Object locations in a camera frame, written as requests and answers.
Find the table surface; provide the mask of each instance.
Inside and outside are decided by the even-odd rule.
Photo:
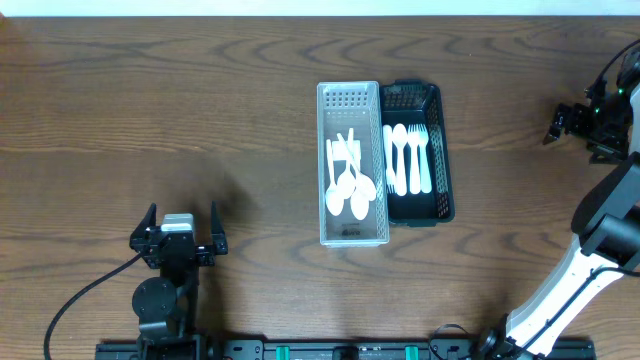
[[[42,358],[76,291],[131,258],[151,202],[219,202],[230,253],[202,269],[198,325],[268,339],[479,333],[525,301],[611,169],[541,140],[559,102],[640,32],[633,18],[5,19],[0,28],[0,357]],[[443,94],[453,222],[388,245],[319,244],[316,85],[421,78]],[[58,324],[58,359],[134,339],[137,263]],[[637,358],[640,287],[624,279],[565,331]]]

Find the plastic utensil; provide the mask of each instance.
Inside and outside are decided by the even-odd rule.
[[[420,134],[420,189],[423,193],[431,192],[431,174],[429,173],[429,161],[427,160],[427,143],[429,142],[429,133],[424,125],[418,126]]]
[[[349,129],[349,148],[347,152],[353,154],[353,128]],[[348,199],[353,194],[353,191],[356,189],[356,178],[353,177],[351,173],[351,164],[349,161],[346,161],[346,167],[344,172],[338,176],[338,193],[342,196],[343,199]]]
[[[353,216],[360,221],[367,217],[369,200],[367,200],[360,191],[356,190],[351,196],[351,212]]]
[[[344,138],[340,133],[338,133],[338,140],[340,140],[340,142],[343,144],[344,147],[347,146],[346,145],[347,143],[344,141]],[[347,152],[347,161],[356,170],[356,191],[355,192],[359,191],[364,196],[364,198],[369,201],[375,200],[377,196],[376,186],[373,184],[373,181],[371,181],[371,178],[369,178],[368,176],[360,172],[360,168],[356,166],[356,163],[353,159],[353,154],[351,154],[350,151]]]
[[[387,193],[394,193],[396,191],[396,173],[393,172],[393,130],[391,126],[385,125],[382,127],[382,137],[384,139],[384,155],[387,162]]]
[[[324,194],[324,201],[327,209],[333,216],[338,216],[344,207],[344,199],[338,194],[338,186],[333,178],[333,149],[331,148],[331,140],[327,139],[327,165],[329,166],[329,188]]]
[[[418,170],[418,144],[420,134],[418,126],[409,125],[409,147],[411,148],[411,167],[409,168],[409,191],[412,194],[420,193],[420,171]]]
[[[407,194],[407,174],[404,170],[404,147],[407,145],[407,129],[402,124],[393,128],[393,143],[398,148],[398,165],[396,166],[396,194]]]

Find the white background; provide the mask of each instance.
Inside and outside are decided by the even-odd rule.
[[[0,0],[5,16],[640,15],[640,0]]]

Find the spoon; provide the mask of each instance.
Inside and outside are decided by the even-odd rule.
[[[331,140],[327,139],[327,165],[329,165],[329,188],[324,194],[324,202],[327,204],[327,209],[333,216],[338,216],[342,212],[344,206],[344,199],[338,194],[338,186],[333,178],[333,149],[331,147]]]
[[[396,194],[407,194],[407,174],[404,170],[404,147],[407,145],[407,129],[402,124],[393,128],[393,143],[398,148],[398,166],[396,166]]]
[[[347,143],[344,141],[344,138],[340,133],[338,133],[338,140],[340,140],[340,143],[342,144],[342,146],[348,149]],[[355,192],[359,191],[362,194],[362,196],[364,196],[364,198],[369,201],[375,200],[377,196],[376,186],[373,184],[373,181],[371,181],[371,179],[368,176],[360,172],[360,168],[356,165],[356,162],[353,159],[353,154],[349,150],[347,150],[347,161],[356,170],[356,191]]]
[[[346,150],[353,152],[353,128],[349,129],[349,148]],[[344,172],[338,176],[338,193],[343,199],[348,199],[356,189],[356,178],[353,177],[353,174],[350,171],[351,165],[349,162],[346,161],[345,163],[347,166],[345,167]]]
[[[351,195],[351,212],[353,216],[360,221],[367,217],[369,200],[367,200],[360,191],[356,190],[353,195]]]

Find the black cable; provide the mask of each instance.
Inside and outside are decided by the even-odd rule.
[[[144,253],[145,253],[145,251],[141,251],[138,255],[134,256],[133,259],[127,261],[126,263],[124,263],[123,265],[121,265],[117,269],[113,270],[112,272],[108,273],[107,275],[104,275],[100,279],[98,279],[98,280],[92,282],[91,284],[85,286],[84,289],[78,291],[77,294],[75,294],[71,299],[69,299],[69,301],[67,301],[66,304],[64,304],[64,306],[62,308],[60,308],[60,310],[58,311],[56,316],[54,316],[53,320],[51,320],[51,324],[49,324],[49,328],[47,329],[47,333],[44,336],[44,358],[45,358],[45,360],[51,360],[51,353],[49,352],[49,342],[51,341],[51,335],[53,334],[53,329],[56,327],[56,324],[58,323],[58,320],[60,320],[60,318],[62,317],[62,314],[64,314],[64,312],[67,311],[69,309],[69,307],[71,305],[73,305],[73,303],[76,302],[76,300],[78,300],[82,295],[86,294],[89,290],[93,289],[94,287],[100,285],[105,280],[108,280],[109,278],[111,278],[114,275],[118,274],[122,270],[124,270],[124,269],[128,268],[129,266],[133,265],[133,263],[138,261],[144,255]]]
[[[634,272],[634,271],[630,271],[630,270],[625,270],[625,269],[621,269],[621,268],[612,268],[612,267],[606,267],[606,268],[600,268],[597,270],[594,270],[591,272],[591,275],[589,275],[589,277],[582,283],[582,285],[580,285],[580,287],[578,288],[578,290],[576,290],[576,292],[573,293],[573,295],[571,295],[571,297],[569,298],[569,300],[567,300],[564,305],[562,305],[562,307],[560,308],[560,310],[558,310],[558,312],[549,320],[547,320],[547,322],[544,324],[544,326],[542,327],[542,329],[540,329],[531,339],[529,339],[529,341],[526,342],[526,344],[520,348],[520,350],[518,350],[513,356],[513,359],[517,359],[518,357],[520,357],[520,355],[522,355],[522,353],[524,353],[525,351],[527,351],[527,349],[529,347],[531,347],[531,345],[533,345],[536,341],[538,341],[538,339],[556,322],[558,321],[558,319],[560,318],[560,316],[562,316],[562,314],[564,314],[565,311],[567,311],[567,309],[569,308],[569,306],[571,306],[571,304],[573,304],[573,302],[578,298],[578,296],[580,296],[580,294],[582,294],[582,292],[587,288],[587,286],[589,286],[589,284],[591,284],[593,282],[593,280],[595,280],[598,275],[602,274],[603,272],[607,272],[607,271],[611,271],[611,272],[617,272],[623,275],[627,275],[627,276],[632,276],[632,277],[637,277],[640,278],[640,272]],[[511,354],[506,354],[503,357],[510,357]]]
[[[607,70],[609,70],[609,68],[611,67],[611,65],[613,65],[614,62],[616,62],[616,60],[618,60],[618,58],[620,56],[622,56],[622,54],[624,54],[625,52],[627,52],[627,50],[631,49],[632,47],[634,47],[635,45],[640,44],[640,39],[632,42],[631,44],[627,45],[624,47],[624,49],[620,50],[614,57],[613,59],[611,59],[609,61],[609,63],[604,67],[604,69],[602,69],[602,71],[600,71],[600,74],[598,74],[598,77],[596,77],[596,81],[593,82],[593,84],[591,84],[591,86],[589,86],[589,90],[593,90],[593,88],[596,86],[596,84],[598,82],[600,82],[602,80],[602,77],[604,76],[604,74],[607,72]]]
[[[433,346],[431,346],[431,339],[434,339],[436,337],[436,335],[438,335],[438,333],[440,331],[442,331],[444,329],[449,329],[449,328],[460,329],[460,330],[464,331],[464,333],[467,334],[467,336],[469,336],[469,333],[467,332],[467,330],[465,330],[462,326],[460,326],[458,324],[444,324],[444,325],[440,326],[439,328],[437,328],[436,331],[433,332],[433,335],[431,335],[431,337],[427,339],[427,345],[429,346],[429,350],[431,351],[431,353],[436,358],[438,358],[438,360],[445,360],[445,359],[442,356],[438,355],[438,350],[437,349],[435,349]],[[469,349],[469,353],[466,356],[459,357],[458,359],[459,360],[471,359],[471,349]]]

